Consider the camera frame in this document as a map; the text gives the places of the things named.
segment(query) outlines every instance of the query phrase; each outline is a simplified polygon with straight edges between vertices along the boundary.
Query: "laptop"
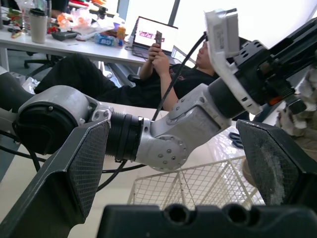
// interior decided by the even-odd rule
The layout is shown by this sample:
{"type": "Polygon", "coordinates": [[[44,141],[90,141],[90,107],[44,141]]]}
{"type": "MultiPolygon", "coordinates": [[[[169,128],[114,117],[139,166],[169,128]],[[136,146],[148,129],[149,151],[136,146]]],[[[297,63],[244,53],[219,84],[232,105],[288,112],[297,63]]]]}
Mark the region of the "laptop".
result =
{"type": "Polygon", "coordinates": [[[161,49],[167,55],[170,64],[176,64],[171,55],[177,37],[178,28],[141,16],[139,16],[136,22],[135,34],[132,44],[132,54],[134,56],[148,59],[148,50],[151,45],[155,43],[157,31],[162,33],[161,49]]]}

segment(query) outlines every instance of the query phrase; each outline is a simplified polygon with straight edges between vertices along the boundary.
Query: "white tumbler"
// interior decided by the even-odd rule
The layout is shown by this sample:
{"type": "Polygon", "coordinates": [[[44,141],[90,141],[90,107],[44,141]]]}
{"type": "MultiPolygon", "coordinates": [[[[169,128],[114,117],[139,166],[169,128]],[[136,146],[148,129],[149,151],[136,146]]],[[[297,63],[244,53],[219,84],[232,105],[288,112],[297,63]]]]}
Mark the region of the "white tumbler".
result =
{"type": "Polygon", "coordinates": [[[32,41],[41,44],[45,43],[48,16],[44,11],[33,8],[30,10],[30,20],[32,41]]]}

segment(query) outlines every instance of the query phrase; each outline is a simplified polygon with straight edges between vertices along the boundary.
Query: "white table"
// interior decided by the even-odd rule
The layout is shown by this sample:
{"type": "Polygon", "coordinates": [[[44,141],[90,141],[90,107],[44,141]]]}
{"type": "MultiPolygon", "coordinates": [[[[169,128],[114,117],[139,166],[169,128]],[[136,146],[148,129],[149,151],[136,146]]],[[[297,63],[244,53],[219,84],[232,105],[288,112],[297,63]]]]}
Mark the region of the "white table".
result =
{"type": "Polygon", "coordinates": [[[142,66],[145,60],[132,55],[131,51],[124,48],[108,47],[95,44],[91,41],[81,42],[75,39],[65,41],[55,40],[51,35],[47,35],[44,44],[32,42],[31,36],[21,35],[16,39],[11,38],[8,27],[0,30],[0,65],[9,71],[7,49],[44,53],[55,56],[69,56],[73,53],[81,53],[91,60],[108,63],[132,64],[142,66]]]}

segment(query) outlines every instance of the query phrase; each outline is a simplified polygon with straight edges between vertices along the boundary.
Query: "white wire basket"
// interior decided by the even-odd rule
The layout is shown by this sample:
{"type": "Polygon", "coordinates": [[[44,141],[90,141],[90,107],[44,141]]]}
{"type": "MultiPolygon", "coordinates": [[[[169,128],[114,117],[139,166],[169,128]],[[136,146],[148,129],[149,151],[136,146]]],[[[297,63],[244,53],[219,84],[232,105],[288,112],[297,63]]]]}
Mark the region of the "white wire basket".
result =
{"type": "Polygon", "coordinates": [[[264,204],[258,190],[242,174],[243,159],[245,156],[138,178],[128,204],[158,205],[160,209],[173,203],[189,209],[196,205],[238,203],[250,208],[264,204]]]}

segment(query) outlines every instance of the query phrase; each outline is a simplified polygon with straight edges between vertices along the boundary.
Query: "mounting hole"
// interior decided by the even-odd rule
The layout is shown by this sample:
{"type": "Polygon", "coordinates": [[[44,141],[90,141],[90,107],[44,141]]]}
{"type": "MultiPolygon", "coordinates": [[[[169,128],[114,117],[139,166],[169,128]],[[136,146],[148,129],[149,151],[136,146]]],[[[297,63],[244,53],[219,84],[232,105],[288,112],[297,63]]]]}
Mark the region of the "mounting hole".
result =
{"type": "Polygon", "coordinates": [[[237,204],[229,204],[223,208],[230,221],[237,224],[248,224],[249,214],[246,209],[237,204]]]}
{"type": "Polygon", "coordinates": [[[164,215],[173,224],[181,226],[189,222],[190,212],[180,204],[173,204],[165,208],[164,215]]]}

